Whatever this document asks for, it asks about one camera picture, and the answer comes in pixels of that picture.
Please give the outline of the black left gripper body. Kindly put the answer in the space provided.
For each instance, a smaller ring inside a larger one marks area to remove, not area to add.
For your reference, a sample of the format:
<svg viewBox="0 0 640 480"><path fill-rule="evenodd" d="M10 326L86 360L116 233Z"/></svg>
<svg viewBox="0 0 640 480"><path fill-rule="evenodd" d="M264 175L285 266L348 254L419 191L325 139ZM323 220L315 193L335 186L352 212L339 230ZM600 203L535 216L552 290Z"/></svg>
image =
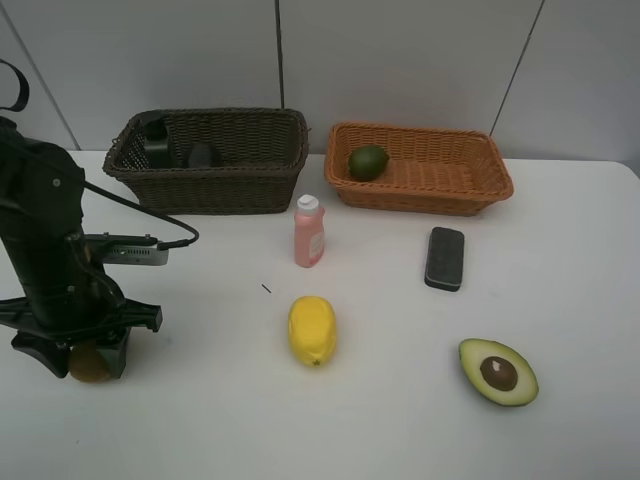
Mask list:
<svg viewBox="0 0 640 480"><path fill-rule="evenodd" d="M158 305L127 299L104 269L18 268L24 295L1 302L1 324L15 331L15 350L68 350L134 327L157 332Z"/></svg>

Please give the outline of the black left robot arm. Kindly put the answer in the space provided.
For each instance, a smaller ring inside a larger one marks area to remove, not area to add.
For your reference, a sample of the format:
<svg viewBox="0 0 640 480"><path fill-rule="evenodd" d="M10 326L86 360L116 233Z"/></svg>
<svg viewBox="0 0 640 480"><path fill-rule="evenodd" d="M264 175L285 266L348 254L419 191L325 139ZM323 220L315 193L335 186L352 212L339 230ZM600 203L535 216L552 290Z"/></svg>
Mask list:
<svg viewBox="0 0 640 480"><path fill-rule="evenodd" d="M1 120L1 242L24 291L2 301L1 323L56 377L93 383L123 374L132 328L162 323L159 306L126 298L104 266L162 266L168 254L150 235L85 234L84 179L65 150Z"/></svg>

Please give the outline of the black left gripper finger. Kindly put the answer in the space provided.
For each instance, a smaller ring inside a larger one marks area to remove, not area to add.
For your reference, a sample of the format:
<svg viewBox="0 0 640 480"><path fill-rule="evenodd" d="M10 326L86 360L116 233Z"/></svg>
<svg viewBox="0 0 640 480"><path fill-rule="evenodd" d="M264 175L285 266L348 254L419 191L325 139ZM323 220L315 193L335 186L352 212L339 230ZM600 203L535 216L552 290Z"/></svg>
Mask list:
<svg viewBox="0 0 640 480"><path fill-rule="evenodd" d="M30 333L18 332L11 346L40 362L57 378L65 378L69 372L70 347L65 342L44 339Z"/></svg>
<svg viewBox="0 0 640 480"><path fill-rule="evenodd" d="M108 332L95 341L96 351L105 360L110 376L119 379L125 368L131 328Z"/></svg>

